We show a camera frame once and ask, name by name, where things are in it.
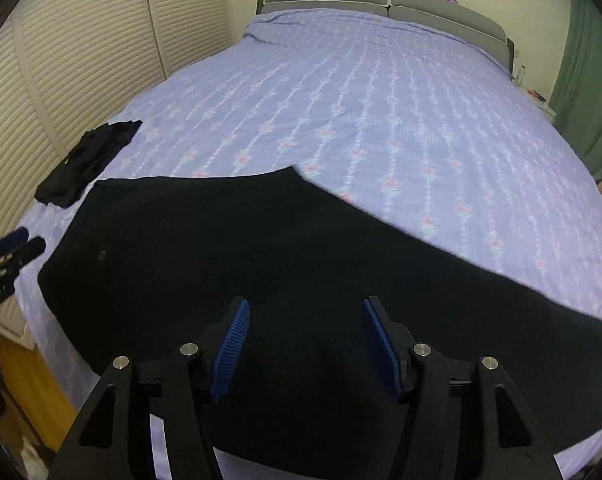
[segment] blue gripper pad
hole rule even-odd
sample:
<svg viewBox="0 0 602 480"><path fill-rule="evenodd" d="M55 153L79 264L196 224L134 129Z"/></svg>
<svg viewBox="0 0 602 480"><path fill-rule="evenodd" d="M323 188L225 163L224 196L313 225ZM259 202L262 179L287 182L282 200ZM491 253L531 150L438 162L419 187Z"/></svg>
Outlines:
<svg viewBox="0 0 602 480"><path fill-rule="evenodd" d="M0 239L0 256L12 253L28 241L28 229L19 227Z"/></svg>
<svg viewBox="0 0 602 480"><path fill-rule="evenodd" d="M367 298L363 309L366 333L376 347L372 354L383 383L393 391L397 402L407 402L413 388L410 348L415 344L414 339L404 325L390 321L376 296Z"/></svg>
<svg viewBox="0 0 602 480"><path fill-rule="evenodd" d="M200 338L204 350L209 382L207 392L212 402L227 393L250 328L250 305L235 298L220 323L209 326Z"/></svg>

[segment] wooden floor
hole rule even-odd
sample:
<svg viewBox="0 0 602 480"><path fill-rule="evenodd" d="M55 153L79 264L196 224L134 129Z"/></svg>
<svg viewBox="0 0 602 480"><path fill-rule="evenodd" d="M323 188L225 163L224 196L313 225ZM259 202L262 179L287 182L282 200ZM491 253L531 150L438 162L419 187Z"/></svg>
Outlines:
<svg viewBox="0 0 602 480"><path fill-rule="evenodd" d="M76 411L61 392L39 352L25 349L0 335L0 362L8 390L44 444L59 450L75 420Z"/></svg>

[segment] folded black clothing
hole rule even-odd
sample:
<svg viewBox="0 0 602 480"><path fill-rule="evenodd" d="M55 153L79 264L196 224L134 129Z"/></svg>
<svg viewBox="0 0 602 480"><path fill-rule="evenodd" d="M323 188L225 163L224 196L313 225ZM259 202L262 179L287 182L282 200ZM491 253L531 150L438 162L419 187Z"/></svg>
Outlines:
<svg viewBox="0 0 602 480"><path fill-rule="evenodd" d="M35 199L63 208L73 205L86 186L130 143L139 126L141 121L102 124L84 133L68 156L39 184Z"/></svg>
<svg viewBox="0 0 602 480"><path fill-rule="evenodd" d="M294 169L95 184L39 283L98 374L196 342L233 296L251 327L213 444L329 479L386 478L406 406L376 388L364 298L448 358L496 357L554 452L602 428L602 320L411 237Z"/></svg>

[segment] bed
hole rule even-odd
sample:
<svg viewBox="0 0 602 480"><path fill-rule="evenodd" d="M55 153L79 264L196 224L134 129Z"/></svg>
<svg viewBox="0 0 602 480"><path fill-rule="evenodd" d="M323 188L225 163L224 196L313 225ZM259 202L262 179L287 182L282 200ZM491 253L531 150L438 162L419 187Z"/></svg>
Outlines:
<svg viewBox="0 0 602 480"><path fill-rule="evenodd" d="M259 12L237 45L110 118L143 125L100 179L294 164L377 218L602 318L602 197L513 85L513 43L497 23L441 0L262 0ZM20 224L47 248L16 283L41 353L75 406L97 377L47 309L37 274L80 204L31 206ZM167 478L156 419L153 442ZM600 450L602 430L556 460L569 478ZM225 478L282 475L219 459Z"/></svg>

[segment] green curtain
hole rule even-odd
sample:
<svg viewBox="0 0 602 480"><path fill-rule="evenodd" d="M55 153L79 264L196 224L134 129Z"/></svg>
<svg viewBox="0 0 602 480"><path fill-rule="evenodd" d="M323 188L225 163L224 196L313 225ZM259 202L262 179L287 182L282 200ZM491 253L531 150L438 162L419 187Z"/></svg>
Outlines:
<svg viewBox="0 0 602 480"><path fill-rule="evenodd" d="M555 128L602 179L602 16L591 0L572 0L561 70L550 99Z"/></svg>

